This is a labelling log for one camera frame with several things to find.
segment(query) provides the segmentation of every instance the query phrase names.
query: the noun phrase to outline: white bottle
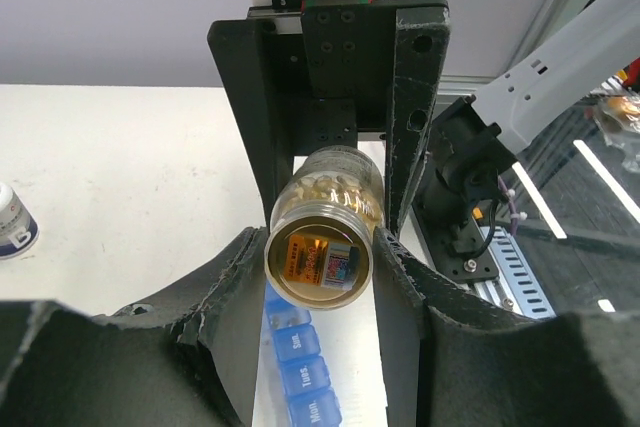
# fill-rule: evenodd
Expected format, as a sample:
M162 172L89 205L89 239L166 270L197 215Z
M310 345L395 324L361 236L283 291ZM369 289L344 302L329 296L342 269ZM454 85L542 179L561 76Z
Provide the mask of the white bottle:
M0 182L0 260L25 252L38 238L38 224L7 184Z

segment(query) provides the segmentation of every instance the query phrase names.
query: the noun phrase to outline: pill bottle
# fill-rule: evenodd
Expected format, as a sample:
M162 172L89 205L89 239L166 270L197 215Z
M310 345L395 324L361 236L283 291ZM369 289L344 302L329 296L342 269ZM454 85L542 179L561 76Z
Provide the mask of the pill bottle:
M354 301L371 281L383 199L382 175L364 153L334 146L311 154L271 214L265 271L274 289L309 309Z
M0 182L0 260L26 252L38 238L38 224L18 194Z

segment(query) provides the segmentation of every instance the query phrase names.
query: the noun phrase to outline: glass jar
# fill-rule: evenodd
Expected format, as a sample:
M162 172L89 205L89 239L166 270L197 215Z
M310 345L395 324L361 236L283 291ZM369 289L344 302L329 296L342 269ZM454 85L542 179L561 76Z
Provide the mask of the glass jar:
M383 200L382 175L367 155L345 146L311 154L271 213L265 270L278 293L312 309L355 300L371 281Z

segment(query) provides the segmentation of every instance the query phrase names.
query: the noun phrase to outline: label on jar lid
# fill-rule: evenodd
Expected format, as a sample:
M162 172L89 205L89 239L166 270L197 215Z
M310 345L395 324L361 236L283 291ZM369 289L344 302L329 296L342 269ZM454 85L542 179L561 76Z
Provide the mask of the label on jar lid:
M329 289L351 290L357 277L358 247L322 237L289 238L284 278Z

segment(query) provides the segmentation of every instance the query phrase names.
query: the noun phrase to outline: gray wall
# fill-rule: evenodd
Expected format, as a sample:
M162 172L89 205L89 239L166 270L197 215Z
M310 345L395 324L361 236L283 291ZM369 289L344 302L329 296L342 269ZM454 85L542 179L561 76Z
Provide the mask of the gray wall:
M449 0L449 75L507 68L543 0ZM206 33L249 0L0 0L0 83L220 85Z

